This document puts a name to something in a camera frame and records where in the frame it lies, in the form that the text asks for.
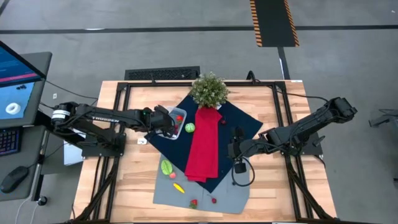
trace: clear plastic box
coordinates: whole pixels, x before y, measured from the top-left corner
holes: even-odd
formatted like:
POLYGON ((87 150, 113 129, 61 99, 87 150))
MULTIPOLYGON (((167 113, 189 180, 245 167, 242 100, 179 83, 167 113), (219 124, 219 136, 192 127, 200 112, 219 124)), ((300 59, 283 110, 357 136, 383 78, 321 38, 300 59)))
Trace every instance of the clear plastic box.
POLYGON ((178 133, 177 134, 173 134, 173 136, 171 138, 165 137, 163 134, 159 134, 159 136, 163 137, 163 138, 170 139, 170 140, 176 140, 180 136, 180 133, 181 133, 182 129, 184 128, 185 118, 187 117, 187 112, 185 110, 183 110, 183 109, 176 108, 176 107, 171 107, 171 106, 168 106, 167 110, 169 111, 170 117, 174 120, 174 123, 175 124, 179 124, 178 133), (178 115, 183 116, 182 123, 178 123, 177 122, 177 116, 178 115))

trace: wooden table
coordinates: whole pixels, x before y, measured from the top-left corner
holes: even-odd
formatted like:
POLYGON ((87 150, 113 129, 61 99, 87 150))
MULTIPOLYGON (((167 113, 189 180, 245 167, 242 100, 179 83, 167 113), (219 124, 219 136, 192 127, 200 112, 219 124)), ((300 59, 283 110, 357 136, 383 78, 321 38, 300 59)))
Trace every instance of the wooden table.
MULTIPOLYGON (((117 81, 103 82, 98 107, 113 108, 117 84, 117 81)), ((302 82, 286 81, 286 86, 288 93, 305 94, 302 82)), ((259 132, 278 126, 270 88, 265 86, 237 86, 229 87, 229 90, 231 93, 228 100, 231 103, 264 123, 259 132)), ((130 94, 129 109, 146 106, 153 108, 156 105, 175 106, 182 101, 188 91, 189 87, 134 87, 130 94)), ((281 95, 279 100, 286 122, 287 118, 281 95)), ((289 103, 294 121, 310 114, 306 98, 289 95, 289 103)), ((97 125, 103 128, 109 126, 107 123, 100 122, 97 122, 97 125)), ((150 144, 137 145, 137 139, 143 137, 145 133, 135 133, 127 129, 126 134, 126 150, 119 165, 111 222, 271 222, 295 220, 285 161, 280 153, 262 154, 250 158, 256 171, 256 180, 251 185, 250 197, 242 214, 205 212, 153 204, 160 153, 150 144)), ((74 203, 77 215, 83 211, 90 201, 97 159, 95 157, 89 158, 83 163, 74 203)), ((302 156, 302 160, 309 191, 327 213, 335 216, 335 208, 323 164, 313 156, 302 156)), ((299 189, 297 189, 297 192, 302 216, 305 217, 303 197, 299 189)), ((105 204, 106 200, 103 200, 99 217, 104 217, 105 204)))

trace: computer monitor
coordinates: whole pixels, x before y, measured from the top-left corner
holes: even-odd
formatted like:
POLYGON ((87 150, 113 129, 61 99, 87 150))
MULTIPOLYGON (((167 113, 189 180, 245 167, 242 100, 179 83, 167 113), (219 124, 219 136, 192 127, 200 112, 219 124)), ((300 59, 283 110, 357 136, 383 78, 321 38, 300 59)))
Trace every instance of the computer monitor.
POLYGON ((44 80, 45 75, 0 41, 0 87, 44 80))

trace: gray floor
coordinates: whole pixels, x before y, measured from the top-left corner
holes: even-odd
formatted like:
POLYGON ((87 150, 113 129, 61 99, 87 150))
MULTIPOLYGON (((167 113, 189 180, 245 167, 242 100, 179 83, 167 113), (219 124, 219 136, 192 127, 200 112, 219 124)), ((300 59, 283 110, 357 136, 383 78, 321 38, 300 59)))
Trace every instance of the gray floor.
MULTIPOLYGON (((397 1, 290 0, 297 26, 398 24, 397 1)), ((243 0, 11 0, 0 29, 81 29, 251 25, 243 0)), ((320 131, 326 171, 338 216, 344 220, 398 223, 398 140, 389 126, 370 128, 379 108, 398 108, 398 30, 298 31, 299 48, 285 49, 290 76, 303 80, 308 95, 346 97, 355 119, 320 131)), ((20 54, 51 51, 49 80, 71 91, 97 96, 102 80, 121 80, 125 69, 199 65, 225 78, 253 70, 260 79, 281 79, 274 48, 258 48, 253 32, 151 34, 0 35, 20 54)), ((46 85, 42 101, 89 103, 46 85), (58 93, 56 100, 53 93, 58 93)), ((321 102, 310 100, 312 110, 321 102)), ((80 166, 45 178, 51 201, 34 223, 68 219, 80 166)), ((21 201, 0 203, 1 223, 14 223, 21 201)), ((29 223, 26 203, 19 223, 29 223)))

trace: potted plant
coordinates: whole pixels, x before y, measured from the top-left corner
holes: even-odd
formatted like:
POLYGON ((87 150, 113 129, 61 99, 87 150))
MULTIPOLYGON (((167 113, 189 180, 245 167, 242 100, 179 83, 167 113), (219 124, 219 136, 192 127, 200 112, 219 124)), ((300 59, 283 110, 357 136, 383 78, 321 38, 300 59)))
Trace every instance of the potted plant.
POLYGON ((216 77, 213 72, 201 74, 192 83, 190 95, 199 108, 216 108, 226 102, 229 90, 223 79, 216 77))

